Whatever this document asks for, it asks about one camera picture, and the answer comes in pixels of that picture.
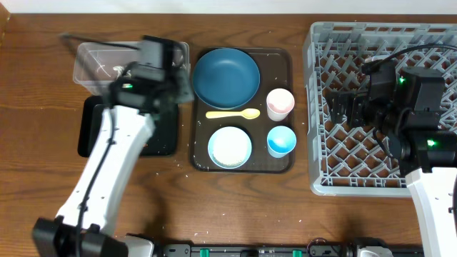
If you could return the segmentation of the dark blue plate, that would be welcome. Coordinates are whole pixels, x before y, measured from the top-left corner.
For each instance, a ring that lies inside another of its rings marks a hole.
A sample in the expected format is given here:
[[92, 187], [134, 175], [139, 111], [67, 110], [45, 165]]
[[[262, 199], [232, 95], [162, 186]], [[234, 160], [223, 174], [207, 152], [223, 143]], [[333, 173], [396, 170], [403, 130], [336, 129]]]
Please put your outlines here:
[[197, 61], [192, 82], [195, 94], [205, 104], [216, 109], [235, 109], [256, 95], [261, 73], [246, 52], [219, 48]]

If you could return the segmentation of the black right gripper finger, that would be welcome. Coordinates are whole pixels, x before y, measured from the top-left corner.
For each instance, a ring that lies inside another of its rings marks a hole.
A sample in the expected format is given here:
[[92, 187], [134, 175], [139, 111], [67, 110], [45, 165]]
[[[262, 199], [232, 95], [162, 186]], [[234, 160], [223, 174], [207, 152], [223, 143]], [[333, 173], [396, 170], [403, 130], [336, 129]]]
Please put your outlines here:
[[347, 101], [356, 94], [355, 91], [329, 91], [325, 95], [327, 102]]
[[334, 124], [342, 124], [343, 117], [345, 116], [346, 123], [348, 125], [354, 125], [354, 121], [355, 121], [354, 117], [353, 117], [354, 99], [355, 99], [355, 95], [353, 96], [353, 98], [350, 98], [347, 101], [328, 102], [331, 121]]

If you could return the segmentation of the pink plastic cup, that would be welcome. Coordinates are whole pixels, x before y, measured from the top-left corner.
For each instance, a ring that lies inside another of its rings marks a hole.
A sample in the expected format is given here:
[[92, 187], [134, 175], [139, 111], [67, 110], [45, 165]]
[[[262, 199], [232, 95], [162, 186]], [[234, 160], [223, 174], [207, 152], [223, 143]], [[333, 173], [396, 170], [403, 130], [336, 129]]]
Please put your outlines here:
[[274, 89], [266, 97], [267, 115], [272, 121], [282, 121], [293, 110], [295, 99], [286, 89]]

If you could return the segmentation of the black waste tray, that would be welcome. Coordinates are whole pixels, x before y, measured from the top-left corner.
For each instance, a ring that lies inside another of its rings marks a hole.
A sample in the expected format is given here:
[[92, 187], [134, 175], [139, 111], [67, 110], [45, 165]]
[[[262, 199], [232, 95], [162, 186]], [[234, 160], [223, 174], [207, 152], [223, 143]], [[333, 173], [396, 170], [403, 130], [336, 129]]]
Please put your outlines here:
[[[84, 102], [81, 128], [79, 133], [78, 154], [89, 157], [99, 135], [104, 105], [100, 96], [90, 96]], [[175, 105], [171, 112], [156, 122], [156, 130], [144, 145], [140, 154], [146, 156], [168, 156], [176, 151], [178, 141], [179, 107]]]

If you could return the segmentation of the yellow plastic spoon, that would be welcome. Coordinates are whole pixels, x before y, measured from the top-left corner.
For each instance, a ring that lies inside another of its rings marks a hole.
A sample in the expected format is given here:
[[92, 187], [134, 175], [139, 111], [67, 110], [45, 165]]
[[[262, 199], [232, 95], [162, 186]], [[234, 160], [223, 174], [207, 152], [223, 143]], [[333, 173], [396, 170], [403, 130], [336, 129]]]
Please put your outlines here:
[[221, 119], [234, 116], [240, 116], [244, 119], [256, 119], [259, 117], [261, 112], [258, 109], [244, 109], [243, 111], [207, 111], [207, 119]]

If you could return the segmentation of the clear plastic waste bin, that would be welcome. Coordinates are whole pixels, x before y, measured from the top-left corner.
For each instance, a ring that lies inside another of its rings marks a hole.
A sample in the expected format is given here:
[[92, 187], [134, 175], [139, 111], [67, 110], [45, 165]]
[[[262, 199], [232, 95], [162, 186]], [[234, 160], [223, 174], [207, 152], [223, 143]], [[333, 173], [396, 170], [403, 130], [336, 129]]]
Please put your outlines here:
[[[93, 95], [138, 95], [153, 97], [151, 89], [135, 78], [135, 65], [139, 59], [139, 43], [99, 42], [82, 43], [76, 53], [74, 82]], [[131, 66], [131, 77], [116, 77], [115, 66]]]

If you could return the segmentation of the white tissue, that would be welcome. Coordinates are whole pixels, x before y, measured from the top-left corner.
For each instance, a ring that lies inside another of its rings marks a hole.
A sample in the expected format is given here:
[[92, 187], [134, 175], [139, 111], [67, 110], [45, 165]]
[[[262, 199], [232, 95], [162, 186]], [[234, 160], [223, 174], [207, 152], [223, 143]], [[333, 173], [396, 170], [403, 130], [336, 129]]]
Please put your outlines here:
[[131, 66], [130, 65], [125, 65], [125, 66], [115, 66], [113, 67], [113, 70], [117, 73], [116, 77], [122, 77], [122, 76], [127, 76], [131, 77]]

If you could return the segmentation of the brown serving tray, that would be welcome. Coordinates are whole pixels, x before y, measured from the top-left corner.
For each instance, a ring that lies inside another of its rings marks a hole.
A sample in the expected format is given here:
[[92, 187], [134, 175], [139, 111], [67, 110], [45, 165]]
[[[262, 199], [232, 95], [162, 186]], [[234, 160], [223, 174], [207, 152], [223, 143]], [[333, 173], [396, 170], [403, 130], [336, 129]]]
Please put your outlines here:
[[239, 109], [254, 108], [260, 111], [260, 116], [254, 120], [241, 117], [222, 119], [207, 119], [206, 112], [214, 108], [200, 99], [195, 99], [192, 112], [192, 130], [189, 143], [189, 160], [191, 165], [205, 172], [224, 172], [217, 166], [208, 154], [208, 142], [212, 134], [225, 126], [235, 126], [244, 130], [250, 137], [252, 151], [248, 161], [234, 173], [284, 173], [294, 163], [294, 153], [282, 158], [272, 157], [267, 150], [268, 132], [276, 126], [293, 127], [293, 113], [284, 120], [275, 122], [267, 115], [266, 97], [277, 88], [293, 91], [292, 63], [289, 53], [284, 49], [275, 48], [242, 48], [258, 65], [260, 85], [256, 95]]

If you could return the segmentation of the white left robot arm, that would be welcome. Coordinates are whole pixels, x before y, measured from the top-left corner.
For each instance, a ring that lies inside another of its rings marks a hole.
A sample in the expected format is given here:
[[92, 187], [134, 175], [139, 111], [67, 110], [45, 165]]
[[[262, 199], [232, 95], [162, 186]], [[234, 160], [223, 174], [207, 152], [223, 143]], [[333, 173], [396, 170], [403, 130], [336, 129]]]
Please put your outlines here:
[[40, 256], [155, 256], [143, 236], [113, 234], [122, 196], [156, 121], [193, 101], [189, 47], [184, 42], [144, 36], [109, 85], [95, 81], [104, 110], [99, 135], [83, 173], [54, 219], [38, 218], [32, 238]]

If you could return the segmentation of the light blue plastic cup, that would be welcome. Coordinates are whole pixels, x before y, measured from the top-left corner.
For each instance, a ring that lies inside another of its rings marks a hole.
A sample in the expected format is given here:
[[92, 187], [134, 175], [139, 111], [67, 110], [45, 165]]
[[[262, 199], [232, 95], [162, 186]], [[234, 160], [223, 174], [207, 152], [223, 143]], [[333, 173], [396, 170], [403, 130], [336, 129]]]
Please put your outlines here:
[[267, 150], [274, 158], [283, 158], [291, 153], [296, 143], [295, 133], [287, 126], [276, 126], [267, 135]]

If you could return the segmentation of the light blue bowl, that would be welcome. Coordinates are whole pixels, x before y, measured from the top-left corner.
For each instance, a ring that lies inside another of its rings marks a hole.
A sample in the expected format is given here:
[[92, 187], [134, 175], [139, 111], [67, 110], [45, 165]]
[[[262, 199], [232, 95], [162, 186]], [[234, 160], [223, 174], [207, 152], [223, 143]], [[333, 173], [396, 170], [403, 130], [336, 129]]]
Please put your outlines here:
[[208, 142], [209, 158], [220, 168], [239, 168], [249, 160], [251, 153], [252, 143], [249, 135], [234, 126], [226, 126], [215, 131]]

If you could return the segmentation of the grey dishwasher rack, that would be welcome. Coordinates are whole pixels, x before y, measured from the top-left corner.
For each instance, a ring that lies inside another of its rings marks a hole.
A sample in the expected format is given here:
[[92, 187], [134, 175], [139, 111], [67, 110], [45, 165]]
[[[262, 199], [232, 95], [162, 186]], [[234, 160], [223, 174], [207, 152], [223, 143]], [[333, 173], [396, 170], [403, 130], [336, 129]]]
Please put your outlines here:
[[408, 198], [396, 161], [381, 150], [372, 128], [333, 124], [325, 94], [366, 89], [361, 65], [422, 44], [456, 44], [455, 24], [318, 21], [303, 45], [308, 104], [308, 174], [320, 196]]

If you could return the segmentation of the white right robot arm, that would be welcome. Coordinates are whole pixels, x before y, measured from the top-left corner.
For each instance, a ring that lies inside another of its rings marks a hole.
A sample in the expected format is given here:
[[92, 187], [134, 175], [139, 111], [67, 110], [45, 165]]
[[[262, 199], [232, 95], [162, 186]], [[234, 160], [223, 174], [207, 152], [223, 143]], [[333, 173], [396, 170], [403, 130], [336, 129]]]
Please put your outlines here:
[[396, 69], [389, 58], [363, 65], [363, 91], [326, 95], [333, 123], [370, 126], [388, 137], [382, 149], [398, 162], [418, 216], [425, 256], [456, 254], [456, 134], [441, 130], [440, 71], [420, 66]]

